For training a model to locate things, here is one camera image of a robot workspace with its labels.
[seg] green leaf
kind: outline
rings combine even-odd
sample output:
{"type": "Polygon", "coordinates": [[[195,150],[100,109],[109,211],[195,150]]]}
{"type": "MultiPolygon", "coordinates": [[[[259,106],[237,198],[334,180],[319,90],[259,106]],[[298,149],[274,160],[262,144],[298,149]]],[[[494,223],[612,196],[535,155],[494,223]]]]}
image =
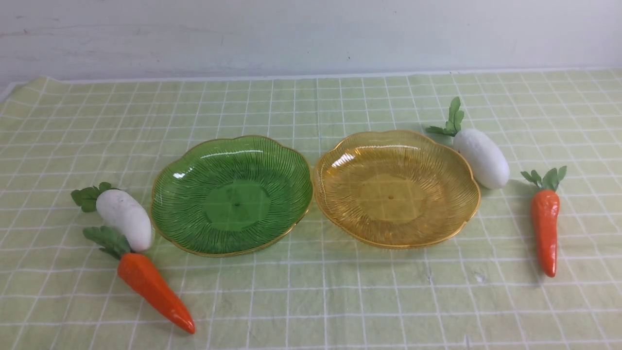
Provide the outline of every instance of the green leaf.
{"type": "Polygon", "coordinates": [[[80,207],[82,205],[82,192],[79,189],[73,190],[72,199],[76,206],[80,207]]]}
{"type": "Polygon", "coordinates": [[[525,180],[529,181],[529,182],[533,182],[536,183],[536,181],[534,180],[533,177],[531,177],[531,175],[529,175],[528,172],[526,171],[521,171],[521,175],[525,178],[525,180]]]}
{"type": "Polygon", "coordinates": [[[559,171],[557,171],[558,182],[562,182],[562,180],[566,177],[566,170],[568,170],[567,166],[562,166],[561,168],[559,168],[559,171]]]}
{"type": "Polygon", "coordinates": [[[449,104],[449,120],[453,122],[456,112],[460,109],[460,97],[454,97],[449,104]]]}
{"type": "Polygon", "coordinates": [[[431,134],[440,134],[440,135],[444,135],[445,134],[445,129],[443,128],[439,128],[438,126],[428,126],[425,129],[426,132],[431,133],[431,134]]]}
{"type": "Polygon", "coordinates": [[[82,230],[82,234],[86,239],[100,245],[102,252],[112,255],[114,258],[121,259],[124,254],[132,251],[128,239],[111,227],[86,227],[82,230]]]}
{"type": "Polygon", "coordinates": [[[465,118],[465,112],[464,111],[457,111],[456,115],[453,117],[453,125],[456,129],[456,131],[460,131],[462,130],[462,120],[465,118]]]}
{"type": "Polygon", "coordinates": [[[532,170],[531,177],[535,180],[536,186],[542,187],[542,178],[540,177],[540,174],[538,174],[537,171],[532,170]]]}
{"type": "Polygon", "coordinates": [[[97,210],[96,202],[100,194],[109,189],[113,189],[112,185],[108,182],[102,182],[100,187],[91,186],[83,189],[77,189],[72,191],[72,199],[74,203],[82,208],[83,212],[94,212],[97,210]]]}
{"type": "Polygon", "coordinates": [[[105,191],[107,191],[107,190],[109,190],[111,188],[112,188],[112,185],[110,183],[108,183],[108,182],[102,182],[100,184],[100,191],[101,192],[105,192],[105,191]]]}
{"type": "Polygon", "coordinates": [[[547,171],[547,173],[542,178],[542,188],[554,191],[558,185],[559,179],[557,178],[557,168],[553,168],[547,171]]]}
{"type": "Polygon", "coordinates": [[[452,133],[455,133],[457,131],[456,127],[453,124],[453,118],[445,122],[445,131],[450,131],[452,133]]]}

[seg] gold plate rim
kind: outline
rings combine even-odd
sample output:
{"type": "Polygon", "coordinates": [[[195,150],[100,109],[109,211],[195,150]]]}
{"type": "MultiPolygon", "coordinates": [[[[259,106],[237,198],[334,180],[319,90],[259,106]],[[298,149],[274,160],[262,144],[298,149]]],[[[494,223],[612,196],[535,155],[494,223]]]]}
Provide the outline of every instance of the gold plate rim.
{"type": "Polygon", "coordinates": [[[309,209],[311,208],[311,205],[313,204],[313,200],[315,199],[315,186],[313,184],[313,174],[311,171],[311,165],[309,163],[309,161],[307,160],[307,158],[304,156],[304,154],[300,153],[299,151],[291,148],[291,147],[287,147],[284,144],[269,138],[267,136],[263,136],[263,135],[242,135],[242,136],[238,136],[235,138],[215,138],[215,139],[211,139],[211,140],[207,140],[207,141],[203,141],[201,143],[198,143],[194,146],[192,146],[191,148],[189,148],[186,152],[184,152],[184,154],[182,154],[179,158],[177,158],[176,160],[170,162],[169,164],[167,164],[166,166],[164,166],[157,174],[157,176],[154,179],[153,184],[151,185],[151,204],[149,206],[149,220],[151,221],[151,227],[153,227],[153,229],[160,235],[162,236],[164,239],[166,239],[167,241],[169,241],[170,243],[172,243],[174,246],[176,246],[177,248],[194,254],[194,255],[198,255],[201,257],[211,257],[211,258],[222,258],[222,257],[233,257],[236,255],[243,255],[243,254],[248,254],[248,253],[253,253],[256,252],[258,250],[262,250],[264,248],[268,248],[269,246],[275,244],[276,242],[280,241],[281,239],[283,239],[283,237],[285,237],[287,234],[289,234],[289,232],[291,232],[294,227],[296,227],[296,225],[298,225],[298,223],[309,213],[309,209]],[[307,169],[309,170],[309,181],[311,182],[311,201],[309,201],[309,204],[307,204],[307,208],[305,209],[305,211],[300,215],[300,217],[298,218],[298,220],[296,220],[285,232],[283,232],[280,236],[276,237],[275,239],[271,240],[268,243],[264,243],[258,247],[252,248],[252,249],[247,249],[247,250],[241,250],[239,252],[233,252],[233,253],[224,253],[224,254],[209,254],[209,253],[201,253],[201,252],[197,252],[194,250],[190,250],[188,248],[182,247],[181,245],[179,245],[177,242],[173,241],[170,237],[166,236],[156,225],[156,223],[153,220],[153,203],[156,199],[156,183],[157,180],[160,178],[160,176],[162,175],[162,173],[171,165],[181,161],[183,158],[185,158],[188,153],[190,153],[191,151],[193,151],[195,148],[203,146],[207,143],[210,142],[214,142],[214,141],[228,141],[228,140],[238,140],[241,138],[264,138],[266,140],[272,141],[276,144],[278,144],[280,147],[283,147],[285,149],[288,149],[290,151],[293,151],[295,153],[297,153],[298,155],[300,155],[302,157],[302,159],[305,161],[305,164],[307,165],[307,169]]]}
{"type": "Polygon", "coordinates": [[[330,220],[330,222],[332,222],[333,224],[338,226],[341,230],[345,231],[347,234],[351,235],[352,237],[356,238],[357,240],[359,240],[359,241],[361,241],[363,243],[366,243],[368,245],[371,245],[371,246],[374,246],[374,247],[379,247],[379,248],[386,248],[386,249],[409,249],[409,248],[425,248],[425,247],[429,247],[429,246],[432,246],[432,245],[435,245],[435,244],[439,244],[441,242],[449,240],[453,236],[457,235],[460,231],[462,231],[464,226],[473,218],[473,216],[475,216],[475,214],[477,213],[477,210],[480,208],[480,204],[481,204],[481,189],[480,189],[480,186],[477,183],[477,181],[475,181],[475,177],[473,176],[473,170],[471,169],[471,166],[468,164],[468,161],[462,156],[462,154],[460,154],[459,152],[456,152],[453,148],[451,148],[449,146],[445,146],[444,144],[441,144],[441,143],[438,143],[438,142],[434,141],[432,138],[430,138],[429,136],[424,135],[422,133],[418,133],[418,132],[412,131],[412,130],[396,129],[396,130],[387,130],[387,131],[361,131],[359,133],[354,133],[354,134],[348,135],[343,140],[339,141],[339,143],[337,143],[337,145],[335,145],[335,147],[333,147],[331,150],[325,152],[320,157],[320,159],[318,159],[318,161],[315,163],[315,166],[313,167],[313,198],[315,199],[315,202],[318,203],[317,207],[320,209],[322,214],[328,220],[330,220]],[[431,144],[434,144],[434,145],[436,145],[438,147],[445,148],[447,151],[453,152],[460,159],[462,159],[462,161],[465,163],[466,168],[468,169],[468,172],[469,172],[469,175],[470,175],[470,180],[475,185],[475,189],[477,190],[477,205],[473,208],[473,212],[471,213],[471,215],[468,216],[468,218],[466,218],[464,220],[462,225],[460,225],[460,227],[458,229],[456,229],[456,231],[452,232],[451,234],[449,234],[449,235],[447,235],[447,236],[445,236],[445,237],[443,237],[441,239],[437,239],[437,240],[434,240],[434,241],[430,241],[430,242],[426,242],[426,243],[421,243],[421,244],[394,244],[394,245],[392,245],[392,244],[379,244],[379,243],[373,242],[371,240],[362,238],[362,237],[356,235],[354,232],[351,232],[350,230],[346,229],[336,219],[334,219],[333,217],[328,215],[326,213],[326,211],[324,210],[323,206],[319,205],[321,198],[319,198],[319,191],[317,190],[317,188],[319,187],[319,184],[317,183],[317,181],[318,181],[318,178],[320,176],[317,175],[317,169],[318,169],[319,165],[324,163],[325,157],[327,157],[331,152],[339,149],[343,143],[345,143],[349,139],[354,138],[355,136],[360,136],[360,135],[382,135],[382,134],[390,135],[390,134],[395,133],[395,132],[410,133],[412,135],[423,137],[427,142],[429,142],[431,144]]]}

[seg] artificial vegetable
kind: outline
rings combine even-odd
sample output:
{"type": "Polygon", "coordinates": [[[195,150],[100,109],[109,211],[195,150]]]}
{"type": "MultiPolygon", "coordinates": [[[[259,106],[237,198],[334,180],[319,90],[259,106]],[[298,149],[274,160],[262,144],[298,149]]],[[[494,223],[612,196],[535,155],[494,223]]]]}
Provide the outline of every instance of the artificial vegetable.
{"type": "Polygon", "coordinates": [[[97,210],[106,225],[127,237],[133,251],[143,252],[151,247],[154,233],[149,214],[128,193],[102,182],[99,187],[72,191],[72,199],[83,212],[97,210]]]}
{"type": "Polygon", "coordinates": [[[475,179],[489,189],[499,189],[509,180],[509,165],[501,150],[486,134],[476,129],[462,129],[465,113],[460,110],[460,98],[449,106],[449,120],[445,128],[430,126],[428,133],[453,137],[453,148],[471,166],[475,179]]]}
{"type": "Polygon", "coordinates": [[[566,176],[566,166],[549,170],[544,177],[537,171],[522,171],[527,181],[538,187],[531,199],[531,221],[536,232],[538,260],[548,277],[555,277],[557,271],[557,216],[560,202],[557,193],[559,182],[566,176]]]}
{"type": "Polygon", "coordinates": [[[131,252],[124,235],[107,226],[87,227],[83,234],[102,246],[102,252],[119,260],[117,274],[136,293],[179,328],[194,334],[194,321],[182,301],[169,288],[149,258],[131,252]]]}

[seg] orange carrot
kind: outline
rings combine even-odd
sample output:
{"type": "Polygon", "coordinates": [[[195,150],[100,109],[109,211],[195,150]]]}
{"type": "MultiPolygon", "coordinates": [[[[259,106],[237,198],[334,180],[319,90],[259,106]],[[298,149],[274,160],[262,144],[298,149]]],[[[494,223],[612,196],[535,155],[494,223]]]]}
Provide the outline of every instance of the orange carrot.
{"type": "Polygon", "coordinates": [[[566,176],[566,166],[549,170],[544,177],[537,171],[521,174],[538,187],[538,192],[531,199],[531,222],[536,232],[538,260],[548,277],[555,277],[557,272],[557,216],[560,202],[557,193],[559,182],[566,176]]]}
{"type": "Polygon", "coordinates": [[[194,334],[194,321],[183,302],[169,288],[149,258],[131,252],[125,236],[107,226],[88,227],[83,234],[102,246],[102,252],[119,260],[117,274],[136,293],[179,328],[194,334]]]}

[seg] white radish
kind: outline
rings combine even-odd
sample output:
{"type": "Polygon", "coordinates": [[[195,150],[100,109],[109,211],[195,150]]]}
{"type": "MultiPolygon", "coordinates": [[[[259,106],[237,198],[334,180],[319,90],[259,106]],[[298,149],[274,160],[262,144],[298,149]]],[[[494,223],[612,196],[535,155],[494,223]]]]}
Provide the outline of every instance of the white radish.
{"type": "Polygon", "coordinates": [[[503,153],[486,134],[476,129],[462,130],[464,118],[460,98],[455,97],[449,106],[449,120],[445,128],[430,126],[429,133],[453,137],[453,148],[467,161],[473,177],[489,189],[500,189],[509,181],[509,165],[503,153]]]}
{"type": "Polygon", "coordinates": [[[114,227],[128,240],[135,252],[144,252],[154,241],[147,211],[127,192],[102,182],[97,188],[87,187],[72,192],[73,201],[83,212],[97,213],[108,226],[114,227]]]}
{"type": "Polygon", "coordinates": [[[453,138],[453,148],[466,159],[480,184],[499,189],[508,183],[508,162],[486,134],[477,129],[460,130],[453,138]]]}

